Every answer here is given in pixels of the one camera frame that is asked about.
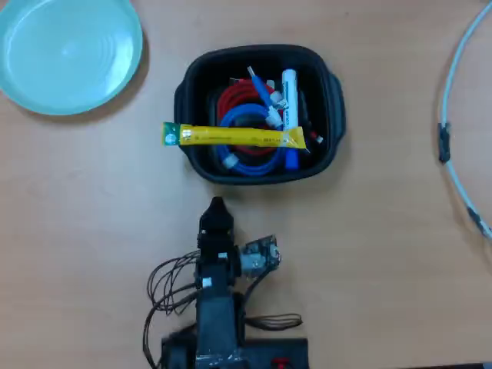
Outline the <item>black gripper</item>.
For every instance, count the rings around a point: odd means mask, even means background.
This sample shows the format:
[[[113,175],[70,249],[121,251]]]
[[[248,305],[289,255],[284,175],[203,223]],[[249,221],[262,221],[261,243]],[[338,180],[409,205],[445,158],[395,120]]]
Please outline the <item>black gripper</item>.
[[[218,222],[216,228],[216,204]],[[223,197],[213,197],[199,219],[198,250],[195,279],[200,288],[218,286],[232,287],[241,276],[238,246],[234,241],[234,217],[229,212]]]

